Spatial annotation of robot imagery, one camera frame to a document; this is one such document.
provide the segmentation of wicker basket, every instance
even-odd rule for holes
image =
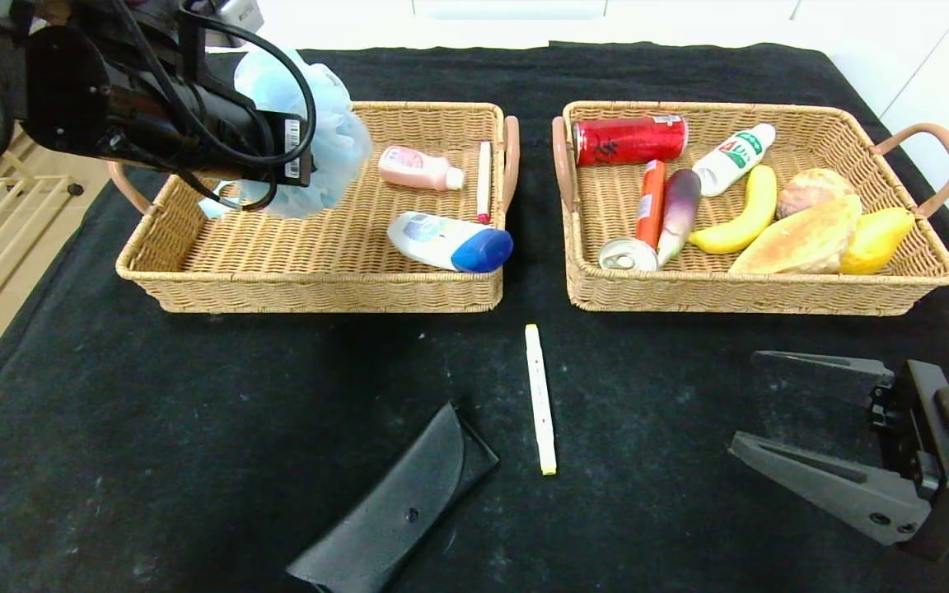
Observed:
[[[200,196],[172,176],[116,262],[167,311],[476,312],[503,296],[503,271],[446,273],[406,258],[387,239],[396,214],[419,210],[475,221],[479,145],[493,142],[491,224],[504,228],[519,164],[519,128],[489,104],[355,102],[372,158],[337,208],[307,219],[229,212],[207,219]],[[448,157],[461,191],[386,184],[376,159],[389,145]]]
[[[885,270],[877,275],[731,274],[737,258],[710,255],[693,245],[662,270],[604,270],[599,248],[607,240],[631,236],[641,165],[573,165],[572,124],[583,119],[644,117],[675,113],[686,117],[690,142],[670,170],[692,166],[700,155],[736,130],[760,121],[778,130],[764,163],[781,183],[802,169],[828,166],[854,185],[865,211],[901,206],[916,214],[916,225]],[[934,198],[916,205],[882,154],[915,132],[930,132],[949,151],[949,132],[934,124],[907,128],[874,146],[849,113],[821,106],[683,104],[683,102],[579,101],[566,105],[553,122],[554,160],[563,203],[566,289],[569,300],[587,311],[714,311],[772,314],[901,315],[936,286],[949,284],[949,253],[929,225],[949,196],[949,180]],[[695,228],[734,218],[745,207],[741,181],[698,208]]]

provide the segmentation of white bottle cap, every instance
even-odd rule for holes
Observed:
[[[754,125],[751,132],[764,143],[764,147],[769,147],[775,142],[775,127],[772,124]]]
[[[449,170],[445,172],[445,187],[451,190],[458,190],[459,188],[464,187],[463,169],[458,169],[455,166],[449,166]]]

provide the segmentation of green label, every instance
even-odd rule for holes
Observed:
[[[750,134],[749,132],[738,132],[735,134],[735,136],[746,140],[746,142],[748,142],[750,146],[753,147],[753,152],[756,154],[760,154],[764,151],[764,145],[761,145],[760,140],[758,140],[753,134]]]
[[[745,168],[746,168],[746,159],[745,159],[745,158],[742,158],[741,154],[738,154],[738,153],[736,153],[736,152],[727,151],[727,150],[721,150],[720,152],[722,152],[723,154],[726,154],[726,155],[727,155],[727,158],[730,158],[731,161],[734,161],[734,162],[735,162],[735,165],[738,165],[738,168],[739,168],[739,169],[745,169]]]

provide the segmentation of basket handle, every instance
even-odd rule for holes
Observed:
[[[504,118],[504,212],[512,206],[515,199],[515,188],[519,184],[519,118],[508,115]]]
[[[109,161],[109,177],[125,198],[138,209],[138,212],[148,214],[148,209],[152,205],[148,203],[146,196],[142,195],[142,192],[139,192],[134,184],[131,184],[131,180],[127,179],[127,172],[124,171],[122,162]]]
[[[569,147],[566,146],[566,124],[562,117],[551,120],[551,151],[554,152],[554,176],[559,182],[559,196],[566,211],[573,212],[573,180],[570,180]]]
[[[910,138],[910,136],[913,136],[918,132],[928,132],[929,134],[935,136],[935,138],[939,140],[939,143],[942,144],[942,147],[944,147],[944,150],[946,150],[947,154],[949,155],[949,132],[946,131],[942,125],[937,124],[913,124],[910,128],[900,131],[899,134],[892,136],[892,138],[885,140],[884,142],[880,143],[880,145],[877,145],[870,150],[875,154],[888,154],[888,151],[891,151],[894,149],[894,147],[899,146],[900,142],[903,142],[903,140]],[[933,195],[932,198],[926,199],[925,203],[922,203],[922,205],[918,206],[918,214],[922,214],[926,218],[931,217],[931,215],[933,215],[935,211],[937,211],[939,207],[942,206],[942,203],[946,202],[947,198],[949,198],[949,180],[947,180],[947,182],[941,188],[939,188],[937,194]]]

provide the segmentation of plastic fruit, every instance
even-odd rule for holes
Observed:
[[[906,208],[886,208],[863,214],[855,222],[855,233],[848,251],[840,259],[840,273],[877,273],[892,260],[912,228],[914,215]]]
[[[855,188],[832,169],[805,169],[778,193],[778,218],[783,219],[817,203],[854,194]]]
[[[746,181],[746,209],[731,221],[690,234],[690,243],[707,253],[742,251],[771,224],[777,195],[778,181],[771,166],[754,166]]]

